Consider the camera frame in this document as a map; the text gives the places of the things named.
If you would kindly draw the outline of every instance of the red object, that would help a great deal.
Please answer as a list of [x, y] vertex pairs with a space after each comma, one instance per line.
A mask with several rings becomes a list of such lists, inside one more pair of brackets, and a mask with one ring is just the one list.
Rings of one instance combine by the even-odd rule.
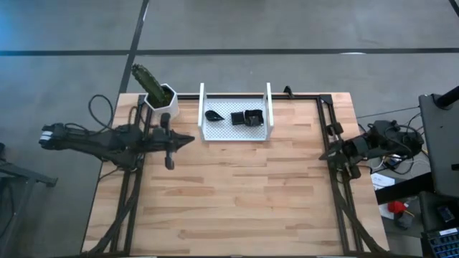
[[399, 214], [400, 212], [403, 212], [406, 209], [407, 207], [405, 207], [405, 205], [401, 201], [393, 201], [387, 204], [387, 210], [395, 214]]

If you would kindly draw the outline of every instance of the white dish rack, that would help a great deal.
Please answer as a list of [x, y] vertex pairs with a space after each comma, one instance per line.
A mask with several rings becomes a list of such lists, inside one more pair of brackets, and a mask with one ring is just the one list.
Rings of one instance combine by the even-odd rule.
[[[209, 122], [205, 112], [213, 110], [224, 120]], [[231, 113], [245, 110], [262, 110], [264, 123], [261, 126], [248, 127], [233, 125]], [[204, 83], [199, 90], [198, 127], [203, 141], [265, 141], [270, 139], [274, 128], [273, 100], [271, 84], [266, 84], [263, 97], [207, 97]]]

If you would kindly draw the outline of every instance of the gray floor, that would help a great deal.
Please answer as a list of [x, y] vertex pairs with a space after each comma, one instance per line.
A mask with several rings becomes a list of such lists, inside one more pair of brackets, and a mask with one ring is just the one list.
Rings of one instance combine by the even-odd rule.
[[[129, 49], [141, 0], [0, 1], [0, 50]], [[459, 47], [459, 17], [447, 0], [151, 0], [139, 49]], [[41, 127], [98, 126], [94, 94], [115, 103], [127, 57], [0, 57], [0, 141], [6, 157], [59, 177], [38, 186], [22, 227], [19, 256], [77, 254], [100, 162], [42, 150]], [[137, 57], [178, 92], [350, 92], [357, 115], [417, 105], [459, 82], [459, 54]], [[140, 92], [130, 80], [128, 92]], [[103, 103], [97, 114], [108, 117]], [[406, 123], [417, 110], [361, 119]], [[420, 121], [413, 123], [420, 126]], [[414, 176], [428, 168], [415, 166]], [[420, 254], [418, 239], [389, 234], [391, 249]]]

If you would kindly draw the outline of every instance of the electronic device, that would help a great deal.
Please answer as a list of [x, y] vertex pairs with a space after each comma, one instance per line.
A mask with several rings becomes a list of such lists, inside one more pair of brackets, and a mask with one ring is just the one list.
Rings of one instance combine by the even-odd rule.
[[459, 228], [423, 232], [422, 252], [424, 257], [459, 257]]

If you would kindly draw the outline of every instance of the cactus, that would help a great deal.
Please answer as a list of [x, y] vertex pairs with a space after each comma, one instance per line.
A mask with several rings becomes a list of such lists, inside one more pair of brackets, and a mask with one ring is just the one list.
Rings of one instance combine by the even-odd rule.
[[171, 92], [165, 91], [142, 64], [133, 64], [131, 72], [136, 81], [148, 93], [148, 102], [153, 108], [166, 107], [171, 103], [173, 97]]

